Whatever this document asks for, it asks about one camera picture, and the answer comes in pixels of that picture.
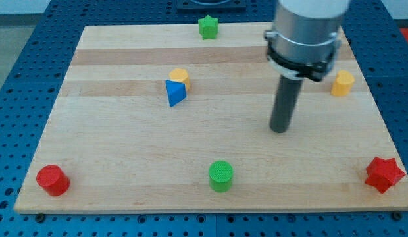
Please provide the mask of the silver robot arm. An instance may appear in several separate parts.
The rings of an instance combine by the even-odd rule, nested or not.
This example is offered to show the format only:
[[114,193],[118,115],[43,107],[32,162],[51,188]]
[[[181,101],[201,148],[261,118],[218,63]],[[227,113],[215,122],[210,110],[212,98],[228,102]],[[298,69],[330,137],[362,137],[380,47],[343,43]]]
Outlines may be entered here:
[[265,32],[267,59],[291,80],[320,82],[334,67],[340,24],[350,0],[278,0]]

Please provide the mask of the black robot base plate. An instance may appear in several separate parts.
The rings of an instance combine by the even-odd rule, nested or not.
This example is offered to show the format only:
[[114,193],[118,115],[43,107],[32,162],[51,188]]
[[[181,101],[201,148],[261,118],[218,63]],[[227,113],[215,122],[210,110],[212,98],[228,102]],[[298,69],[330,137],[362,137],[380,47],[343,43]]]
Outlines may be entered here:
[[244,9],[246,0],[176,0],[178,10]]

